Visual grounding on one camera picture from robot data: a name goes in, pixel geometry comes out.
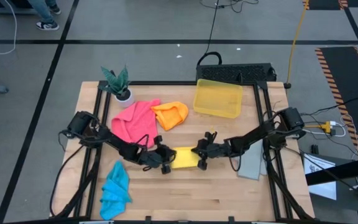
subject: sneaker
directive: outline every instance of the sneaker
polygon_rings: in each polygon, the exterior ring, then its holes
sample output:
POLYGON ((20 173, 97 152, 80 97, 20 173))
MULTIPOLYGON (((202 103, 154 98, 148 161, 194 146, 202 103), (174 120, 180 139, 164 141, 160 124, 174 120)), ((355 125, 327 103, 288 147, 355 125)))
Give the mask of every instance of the sneaker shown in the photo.
POLYGON ((51 12, 55 13, 56 15, 60 15, 60 13, 62 13, 60 8, 59 8, 59 6, 57 6, 57 4, 54 5, 54 6, 49 7, 49 10, 51 12))
POLYGON ((38 22, 37 28, 40 30, 59 30, 59 25, 56 22, 53 23, 44 23, 44 22, 38 22))

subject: plant pot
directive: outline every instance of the plant pot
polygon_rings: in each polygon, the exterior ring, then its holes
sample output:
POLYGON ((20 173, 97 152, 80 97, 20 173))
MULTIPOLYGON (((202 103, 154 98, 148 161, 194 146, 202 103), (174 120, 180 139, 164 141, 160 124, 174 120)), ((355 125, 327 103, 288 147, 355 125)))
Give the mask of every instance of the plant pot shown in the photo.
POLYGON ((127 91, 125 91, 123 96, 115 96, 115 97, 118 104, 123 108, 127 108, 128 106, 135 103, 134 95, 132 94, 130 89, 127 89, 127 91))

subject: blue towel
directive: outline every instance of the blue towel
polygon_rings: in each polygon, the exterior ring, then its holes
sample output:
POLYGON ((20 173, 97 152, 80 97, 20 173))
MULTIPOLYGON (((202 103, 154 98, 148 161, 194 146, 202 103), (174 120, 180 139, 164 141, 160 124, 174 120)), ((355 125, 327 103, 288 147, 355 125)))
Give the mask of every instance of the blue towel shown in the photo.
POLYGON ((107 175, 106 183, 102 187, 100 202, 100 216, 110 220, 125 211, 125 204, 132 202, 128 194, 129 178, 121 161, 117 161, 107 175))

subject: pink cloth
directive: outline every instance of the pink cloth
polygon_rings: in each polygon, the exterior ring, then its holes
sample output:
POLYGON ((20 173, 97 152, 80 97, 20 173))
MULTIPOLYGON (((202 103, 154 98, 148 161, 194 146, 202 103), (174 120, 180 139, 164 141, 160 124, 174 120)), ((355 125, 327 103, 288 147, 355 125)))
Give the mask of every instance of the pink cloth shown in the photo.
MULTIPOLYGON (((145 134, 149 134, 147 147, 152 147, 158 133, 155 113, 150 107, 159 104, 159 99, 135 102, 111 120, 112 133, 126 142, 137 142, 145 134)), ((146 144, 146 138, 139 144, 146 144)))

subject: orange cloth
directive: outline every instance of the orange cloth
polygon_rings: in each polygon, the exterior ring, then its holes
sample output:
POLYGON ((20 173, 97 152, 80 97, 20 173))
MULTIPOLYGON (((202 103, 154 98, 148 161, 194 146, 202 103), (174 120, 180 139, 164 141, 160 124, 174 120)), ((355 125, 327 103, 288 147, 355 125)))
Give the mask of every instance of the orange cloth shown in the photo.
POLYGON ((152 106, 151 109, 157 115, 157 121, 166 131, 182 123, 189 113, 187 106, 180 102, 152 106))

